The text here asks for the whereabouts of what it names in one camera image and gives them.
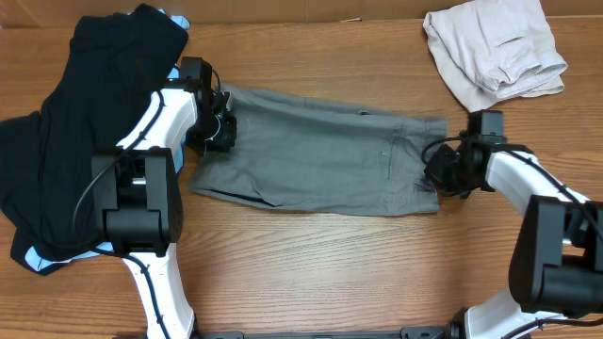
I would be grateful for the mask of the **grey shorts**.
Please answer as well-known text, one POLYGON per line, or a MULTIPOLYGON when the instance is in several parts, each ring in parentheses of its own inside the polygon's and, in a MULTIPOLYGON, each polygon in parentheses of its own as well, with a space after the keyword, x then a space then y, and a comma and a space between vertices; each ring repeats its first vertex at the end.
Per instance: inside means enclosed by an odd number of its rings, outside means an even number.
POLYGON ((192 192, 274 210, 355 216, 438 211, 421 152, 446 135, 445 119, 266 89, 226 90, 233 96, 236 142, 226 153, 200 159, 192 192))

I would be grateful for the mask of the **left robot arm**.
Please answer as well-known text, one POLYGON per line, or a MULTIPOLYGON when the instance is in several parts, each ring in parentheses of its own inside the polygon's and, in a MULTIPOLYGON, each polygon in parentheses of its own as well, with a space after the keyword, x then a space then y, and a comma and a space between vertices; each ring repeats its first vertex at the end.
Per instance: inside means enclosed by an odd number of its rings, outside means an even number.
POLYGON ((184 225, 178 173, 184 147, 197 155, 227 152, 236 141, 232 95, 213 67, 185 56, 178 75, 155 92, 136 127, 114 149, 91 159, 84 194, 105 256, 124 261, 147 319, 147 338, 197 338, 176 256, 184 225))

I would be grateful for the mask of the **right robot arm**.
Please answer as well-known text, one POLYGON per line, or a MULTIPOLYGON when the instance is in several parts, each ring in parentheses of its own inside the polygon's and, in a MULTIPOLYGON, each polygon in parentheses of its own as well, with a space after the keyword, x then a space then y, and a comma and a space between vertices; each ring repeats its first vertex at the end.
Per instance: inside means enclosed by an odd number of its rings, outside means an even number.
POLYGON ((528 147, 504 135, 503 114, 481 110, 450 147, 444 137, 421 153, 425 173, 445 197, 498 191, 523 221, 508 285, 460 310, 443 328, 408 328, 403 338, 528 338, 546 325, 590 328, 602 313, 602 204, 550 174, 528 147))

